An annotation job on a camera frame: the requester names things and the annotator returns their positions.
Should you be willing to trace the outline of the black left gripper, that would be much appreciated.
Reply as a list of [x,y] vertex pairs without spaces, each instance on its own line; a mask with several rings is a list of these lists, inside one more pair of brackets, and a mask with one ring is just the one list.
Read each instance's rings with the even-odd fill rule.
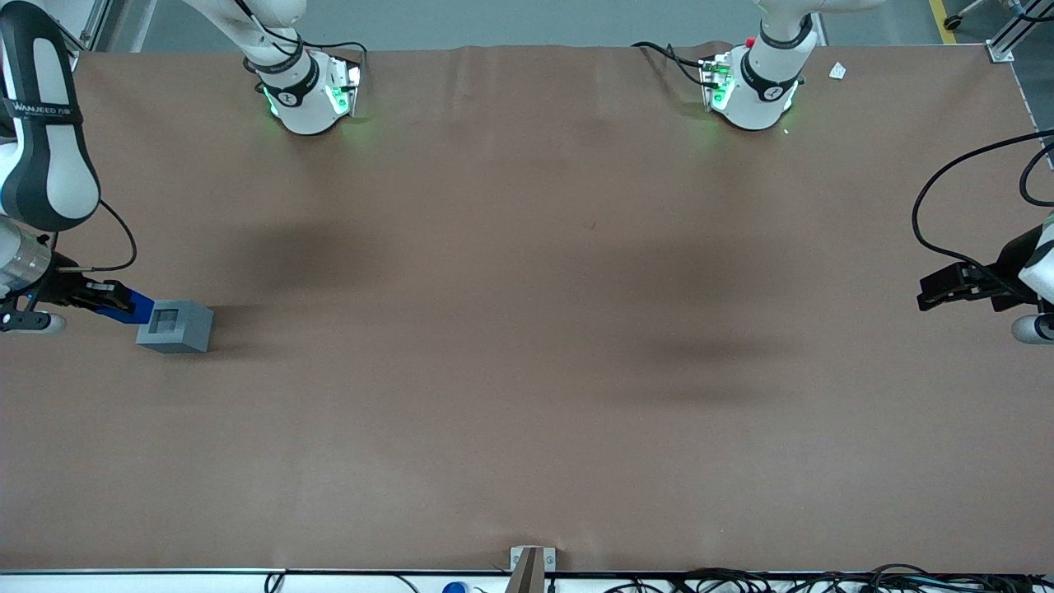
[[999,253],[996,263],[990,266],[1000,280],[1014,289],[1014,293],[1010,289],[1002,292],[991,289],[991,282],[978,266],[955,262],[920,280],[920,293],[917,296],[919,311],[932,311],[953,301],[990,299],[991,308],[997,314],[1013,307],[1024,305],[1036,307],[1038,314],[1043,314],[1045,297],[1024,285],[1019,277],[1021,271],[1036,266],[1045,259],[1043,232],[1045,225],[1038,225],[1010,240]]

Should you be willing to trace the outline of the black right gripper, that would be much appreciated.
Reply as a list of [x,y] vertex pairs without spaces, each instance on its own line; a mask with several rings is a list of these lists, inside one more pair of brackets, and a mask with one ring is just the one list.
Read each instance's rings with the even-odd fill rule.
[[39,281],[30,286],[27,309],[42,304],[57,307],[78,307],[104,316],[133,316],[135,304],[131,301],[131,289],[120,281],[86,281],[78,271],[61,271],[61,268],[76,268],[78,264],[60,253],[50,255],[48,269]]

